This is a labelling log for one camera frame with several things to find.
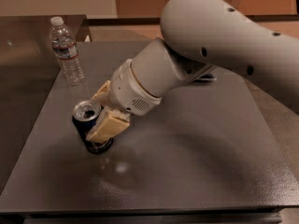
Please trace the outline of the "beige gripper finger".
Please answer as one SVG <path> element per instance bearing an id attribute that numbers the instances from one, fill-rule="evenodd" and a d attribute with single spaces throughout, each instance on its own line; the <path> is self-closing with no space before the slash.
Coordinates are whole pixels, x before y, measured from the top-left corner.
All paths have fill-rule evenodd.
<path id="1" fill-rule="evenodd" d="M 110 87 L 110 81 L 107 80 L 97 91 L 97 93 L 92 97 L 92 100 L 101 106 L 111 105 L 109 99 L 109 87 Z"/>
<path id="2" fill-rule="evenodd" d="M 130 126 L 130 114 L 105 105 L 95 125 L 86 134 L 86 140 L 104 143 Z"/>

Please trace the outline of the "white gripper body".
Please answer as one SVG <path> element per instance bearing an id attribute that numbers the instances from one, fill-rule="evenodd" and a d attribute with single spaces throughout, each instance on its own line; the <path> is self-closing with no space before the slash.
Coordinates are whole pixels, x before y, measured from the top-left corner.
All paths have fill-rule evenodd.
<path id="1" fill-rule="evenodd" d="M 149 94 L 137 81 L 132 68 L 132 59 L 125 61 L 112 75 L 109 100 L 123 112 L 144 116 L 162 101 Z"/>

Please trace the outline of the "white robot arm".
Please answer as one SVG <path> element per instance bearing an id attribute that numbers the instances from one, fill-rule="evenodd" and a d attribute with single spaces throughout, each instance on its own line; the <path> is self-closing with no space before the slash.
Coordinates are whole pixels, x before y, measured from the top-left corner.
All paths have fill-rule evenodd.
<path id="1" fill-rule="evenodd" d="M 251 21 L 223 0 L 169 0 L 162 35 L 125 61 L 93 100 L 104 109 L 87 134 L 104 143 L 163 96 L 215 67 L 228 69 L 299 110 L 299 39 Z"/>

